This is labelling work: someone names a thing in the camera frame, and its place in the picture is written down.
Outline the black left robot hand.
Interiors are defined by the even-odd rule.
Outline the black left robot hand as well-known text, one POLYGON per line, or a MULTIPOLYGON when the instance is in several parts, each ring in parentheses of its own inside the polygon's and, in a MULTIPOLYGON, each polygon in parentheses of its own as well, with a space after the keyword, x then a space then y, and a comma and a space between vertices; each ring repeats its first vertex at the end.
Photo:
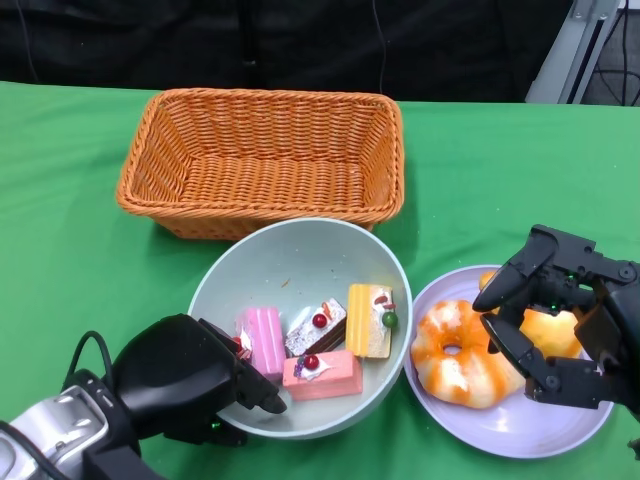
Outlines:
POLYGON ((238 340, 186 314, 134 337, 114 362, 113 387, 139 439, 162 434, 194 445, 242 446, 247 434, 221 420, 221 410, 233 404, 270 414, 287 409, 238 340))

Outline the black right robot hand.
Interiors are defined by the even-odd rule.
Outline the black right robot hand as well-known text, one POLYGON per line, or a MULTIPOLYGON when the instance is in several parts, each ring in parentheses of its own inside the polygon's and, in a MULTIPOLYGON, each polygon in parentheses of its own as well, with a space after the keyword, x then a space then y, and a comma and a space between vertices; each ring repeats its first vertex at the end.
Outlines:
POLYGON ((543 225, 480 290, 473 308, 501 352, 546 404, 595 409, 601 402, 639 413, 639 265, 597 252, 596 244, 543 225), (521 330, 526 310, 571 312, 585 360, 544 356, 521 330))

